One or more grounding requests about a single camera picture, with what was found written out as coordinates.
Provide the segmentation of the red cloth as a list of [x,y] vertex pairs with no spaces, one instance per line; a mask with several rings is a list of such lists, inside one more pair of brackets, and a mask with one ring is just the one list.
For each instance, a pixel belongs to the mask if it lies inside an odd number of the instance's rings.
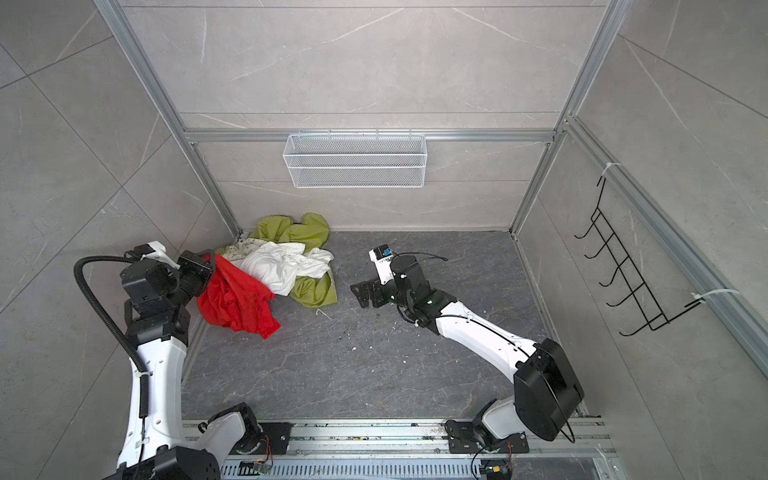
[[215,254],[213,259],[214,274],[196,299],[203,319],[210,325],[257,334],[263,339],[276,333],[281,325],[270,309],[275,295],[223,256]]

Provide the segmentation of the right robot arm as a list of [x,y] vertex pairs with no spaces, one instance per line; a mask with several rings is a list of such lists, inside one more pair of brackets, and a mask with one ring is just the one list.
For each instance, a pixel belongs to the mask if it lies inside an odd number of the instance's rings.
[[415,252],[395,253],[381,245],[370,250],[369,257],[376,278],[350,287],[361,307],[395,306],[404,321],[463,345],[512,383],[512,395],[484,406],[462,437],[486,451],[526,433],[545,441],[560,434],[575,439],[569,420],[584,390],[560,344],[506,331],[432,287]]

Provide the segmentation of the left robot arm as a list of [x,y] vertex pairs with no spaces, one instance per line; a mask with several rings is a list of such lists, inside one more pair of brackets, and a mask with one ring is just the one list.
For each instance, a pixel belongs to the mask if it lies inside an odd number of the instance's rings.
[[129,423],[115,479],[218,479],[231,453],[250,454],[265,439],[252,409],[239,403],[184,433],[181,380],[189,343],[187,304],[207,287],[215,266],[192,252],[171,259],[159,242],[127,254],[121,273],[133,364]]

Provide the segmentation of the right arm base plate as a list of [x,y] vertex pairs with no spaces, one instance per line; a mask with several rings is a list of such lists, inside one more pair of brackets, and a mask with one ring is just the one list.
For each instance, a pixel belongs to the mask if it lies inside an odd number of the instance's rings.
[[525,454],[530,452],[524,432],[498,439],[482,426],[472,422],[448,420],[444,424],[448,436],[449,451],[452,454],[488,453]]

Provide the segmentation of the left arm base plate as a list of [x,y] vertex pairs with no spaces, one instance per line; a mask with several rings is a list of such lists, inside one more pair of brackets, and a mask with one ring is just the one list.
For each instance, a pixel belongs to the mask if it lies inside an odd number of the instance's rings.
[[266,422],[260,425],[261,433],[257,440],[249,440],[245,449],[234,449],[239,455],[285,455],[291,439],[294,424],[290,422]]

